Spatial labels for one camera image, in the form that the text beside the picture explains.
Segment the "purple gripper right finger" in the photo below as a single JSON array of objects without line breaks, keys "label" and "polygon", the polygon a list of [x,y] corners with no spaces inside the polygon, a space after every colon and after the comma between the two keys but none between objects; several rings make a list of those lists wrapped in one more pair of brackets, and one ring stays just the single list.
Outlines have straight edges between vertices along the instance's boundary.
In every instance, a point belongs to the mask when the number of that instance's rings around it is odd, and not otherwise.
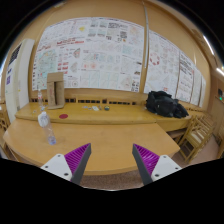
[{"label": "purple gripper right finger", "polygon": [[133,145],[132,154],[144,185],[181,170],[168,155],[159,156],[137,144]]}]

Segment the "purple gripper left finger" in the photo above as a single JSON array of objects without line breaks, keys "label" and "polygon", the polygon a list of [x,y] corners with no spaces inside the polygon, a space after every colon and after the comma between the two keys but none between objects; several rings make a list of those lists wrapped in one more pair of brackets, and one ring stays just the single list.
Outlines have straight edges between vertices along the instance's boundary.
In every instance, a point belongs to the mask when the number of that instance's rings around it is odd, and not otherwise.
[{"label": "purple gripper left finger", "polygon": [[90,155],[91,144],[88,143],[65,155],[56,154],[42,166],[42,169],[79,185]]}]

